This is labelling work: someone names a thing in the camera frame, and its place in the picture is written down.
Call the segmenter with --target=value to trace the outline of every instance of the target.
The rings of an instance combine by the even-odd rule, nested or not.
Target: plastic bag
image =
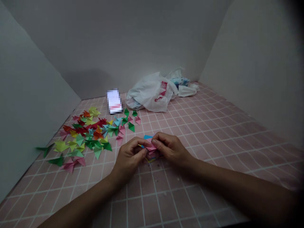
[[[178,96],[179,97],[188,97],[196,94],[199,86],[196,84],[191,84],[189,86],[180,85],[178,88]]]
[[[127,105],[132,109],[141,109],[137,103],[152,112],[166,112],[171,99],[178,94],[173,82],[162,77],[160,72],[139,80],[126,97]]]

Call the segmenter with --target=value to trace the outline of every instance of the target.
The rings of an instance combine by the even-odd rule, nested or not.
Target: pink grid mat
[[[177,135],[198,159],[289,189],[298,188],[302,152],[211,88],[203,84],[199,87],[193,97],[172,100],[167,113],[140,110],[142,124],[135,124],[135,133],[127,129],[123,142],[162,131]],[[125,106],[125,94],[122,101]],[[100,117],[114,119],[108,115],[105,97],[81,101],[72,115],[79,115],[91,106],[98,108]],[[70,116],[64,124],[72,123]],[[56,133],[50,144],[58,138]],[[58,157],[58,153],[51,151],[46,159],[40,155],[2,202],[1,228],[35,228],[107,176],[119,150],[114,137],[109,142],[113,152],[103,151],[99,160],[86,148],[83,153],[87,166],[77,165],[73,174],[45,162]],[[159,160],[141,165],[130,183],[104,205],[91,227],[219,227],[245,220],[222,198],[181,177],[165,160]]]

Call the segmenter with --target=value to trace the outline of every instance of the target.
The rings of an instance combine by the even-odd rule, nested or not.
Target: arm
[[[217,167],[191,156],[178,137],[157,133],[153,145],[183,172],[194,176],[251,219],[270,225],[286,222],[295,205],[294,193],[286,188],[251,175]]]
[[[92,214],[134,175],[147,153],[147,150],[142,149],[138,144],[151,146],[147,140],[138,137],[122,145],[112,172],[49,217],[39,228],[83,227]]]

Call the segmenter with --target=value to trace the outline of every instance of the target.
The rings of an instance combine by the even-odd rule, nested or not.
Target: white wall
[[[303,45],[279,1],[231,3],[200,81],[303,147]]]
[[[80,102],[0,2],[0,201]]]
[[[198,80],[230,0],[2,0],[82,99],[177,67]]]

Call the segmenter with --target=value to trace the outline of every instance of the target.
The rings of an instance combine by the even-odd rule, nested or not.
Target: forearm
[[[83,222],[87,221],[94,210],[118,189],[119,186],[109,175],[53,214],[39,228],[83,227]]]
[[[294,206],[292,191],[248,174],[197,159],[188,171],[252,219],[277,225],[286,220]]]

